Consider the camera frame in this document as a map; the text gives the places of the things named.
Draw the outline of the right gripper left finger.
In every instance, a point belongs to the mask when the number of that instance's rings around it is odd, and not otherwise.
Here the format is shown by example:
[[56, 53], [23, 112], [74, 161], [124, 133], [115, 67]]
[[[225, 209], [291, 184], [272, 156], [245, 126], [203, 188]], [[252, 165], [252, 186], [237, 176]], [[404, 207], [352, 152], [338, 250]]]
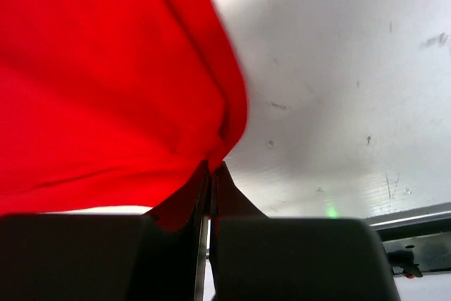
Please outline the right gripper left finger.
[[1, 217], [2, 300], [201, 300], [208, 168], [145, 214]]

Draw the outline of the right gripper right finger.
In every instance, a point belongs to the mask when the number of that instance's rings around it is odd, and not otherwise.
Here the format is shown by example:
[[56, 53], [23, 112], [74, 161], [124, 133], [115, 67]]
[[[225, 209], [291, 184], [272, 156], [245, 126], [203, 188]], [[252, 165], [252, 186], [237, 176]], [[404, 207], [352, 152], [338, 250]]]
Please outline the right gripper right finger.
[[212, 176], [210, 260], [217, 300], [398, 300], [382, 244], [359, 219], [271, 218]]

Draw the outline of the red t shirt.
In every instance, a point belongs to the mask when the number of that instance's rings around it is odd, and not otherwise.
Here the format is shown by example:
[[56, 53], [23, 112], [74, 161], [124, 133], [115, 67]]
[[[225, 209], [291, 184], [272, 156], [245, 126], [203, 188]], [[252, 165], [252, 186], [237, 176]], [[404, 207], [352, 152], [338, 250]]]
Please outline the red t shirt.
[[247, 122], [211, 0], [1, 0], [1, 213], [155, 207]]

